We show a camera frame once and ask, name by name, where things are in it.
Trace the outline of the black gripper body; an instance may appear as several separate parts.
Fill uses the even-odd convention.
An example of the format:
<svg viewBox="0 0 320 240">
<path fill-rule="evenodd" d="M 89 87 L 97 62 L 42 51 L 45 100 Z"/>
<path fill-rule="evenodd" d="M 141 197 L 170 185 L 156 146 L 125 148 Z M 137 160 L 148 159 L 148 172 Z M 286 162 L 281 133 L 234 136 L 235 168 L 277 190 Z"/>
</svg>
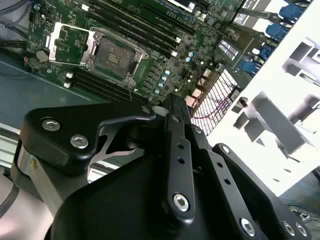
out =
<svg viewBox="0 0 320 240">
<path fill-rule="evenodd" d="M 223 196 L 228 176 L 223 158 L 213 152 L 195 157 L 195 219 L 177 222 L 165 212 L 164 162 L 140 157 L 77 190 L 62 204 L 51 227 L 53 240 L 248 240 L 237 210 Z"/>
</svg>

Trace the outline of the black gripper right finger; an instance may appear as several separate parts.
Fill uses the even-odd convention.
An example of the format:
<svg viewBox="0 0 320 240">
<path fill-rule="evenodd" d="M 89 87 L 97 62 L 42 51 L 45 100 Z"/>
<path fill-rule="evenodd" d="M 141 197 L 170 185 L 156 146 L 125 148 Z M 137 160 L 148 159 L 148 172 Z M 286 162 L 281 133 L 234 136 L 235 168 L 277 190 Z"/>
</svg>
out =
<svg viewBox="0 0 320 240">
<path fill-rule="evenodd" d="M 186 125 L 192 159 L 203 172 L 205 212 L 217 217 L 219 240 L 310 240 L 312 234 L 257 175 L 224 143 L 211 146 L 202 129 Z"/>
</svg>

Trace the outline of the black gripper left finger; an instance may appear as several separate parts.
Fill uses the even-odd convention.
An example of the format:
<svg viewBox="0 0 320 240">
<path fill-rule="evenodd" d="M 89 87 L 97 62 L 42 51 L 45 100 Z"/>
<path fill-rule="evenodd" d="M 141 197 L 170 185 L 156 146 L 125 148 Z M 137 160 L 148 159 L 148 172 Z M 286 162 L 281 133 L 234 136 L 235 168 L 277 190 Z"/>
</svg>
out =
<svg viewBox="0 0 320 240">
<path fill-rule="evenodd" d="M 159 106 L 138 101 L 37 108 L 22 124 L 15 165 L 30 178 L 50 213 L 87 185 L 92 164 L 110 159 L 163 157 L 160 202 L 176 220 L 195 217 L 185 101 L 171 93 Z"/>
</svg>

